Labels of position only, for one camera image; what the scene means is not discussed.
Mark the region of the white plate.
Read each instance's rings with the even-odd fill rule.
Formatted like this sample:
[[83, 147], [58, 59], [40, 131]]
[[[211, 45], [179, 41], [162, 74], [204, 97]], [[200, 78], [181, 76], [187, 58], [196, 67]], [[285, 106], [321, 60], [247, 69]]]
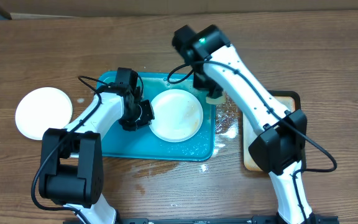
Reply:
[[33, 140], [41, 140], [49, 128], [62, 129], [71, 120], [73, 106], [63, 91], [42, 87], [28, 93], [19, 102], [15, 123], [21, 134]]
[[179, 89], [159, 93], [151, 102], [154, 119], [150, 130], [166, 142], [183, 142], [192, 138], [203, 122], [203, 109], [190, 92]]

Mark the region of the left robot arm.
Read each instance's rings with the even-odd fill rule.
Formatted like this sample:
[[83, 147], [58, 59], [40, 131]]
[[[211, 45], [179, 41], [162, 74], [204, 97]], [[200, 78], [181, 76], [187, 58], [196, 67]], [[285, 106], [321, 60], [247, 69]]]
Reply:
[[103, 83], [87, 109], [62, 129], [46, 130], [31, 197], [42, 210], [71, 211], [81, 223], [116, 223], [117, 211], [102, 194], [102, 140], [112, 125], [136, 131], [154, 118], [141, 86]]

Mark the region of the green yellow sponge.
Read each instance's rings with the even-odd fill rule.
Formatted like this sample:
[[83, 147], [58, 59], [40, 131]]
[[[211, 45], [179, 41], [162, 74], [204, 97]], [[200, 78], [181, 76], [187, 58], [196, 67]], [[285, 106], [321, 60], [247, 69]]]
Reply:
[[226, 102], [226, 96], [221, 95], [217, 98], [212, 98], [212, 97], [206, 96], [206, 102], [209, 105], [221, 105]]

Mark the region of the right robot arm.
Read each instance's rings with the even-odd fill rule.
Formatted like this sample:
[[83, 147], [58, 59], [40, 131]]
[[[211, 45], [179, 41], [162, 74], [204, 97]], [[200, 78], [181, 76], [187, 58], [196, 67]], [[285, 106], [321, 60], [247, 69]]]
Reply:
[[276, 100], [241, 60], [235, 46], [215, 25], [199, 33], [175, 31], [172, 44], [198, 75], [200, 88], [222, 88], [245, 114], [256, 138], [248, 151], [268, 173], [278, 200], [279, 223], [314, 223], [301, 178], [307, 118]]

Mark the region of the white plate front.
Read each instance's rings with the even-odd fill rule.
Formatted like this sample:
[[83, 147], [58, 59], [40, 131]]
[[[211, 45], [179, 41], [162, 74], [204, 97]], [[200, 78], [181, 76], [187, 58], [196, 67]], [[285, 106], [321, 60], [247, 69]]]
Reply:
[[150, 130], [166, 142], [183, 142], [192, 138], [203, 122], [203, 109], [190, 92], [179, 89], [159, 93], [151, 102], [154, 119]]

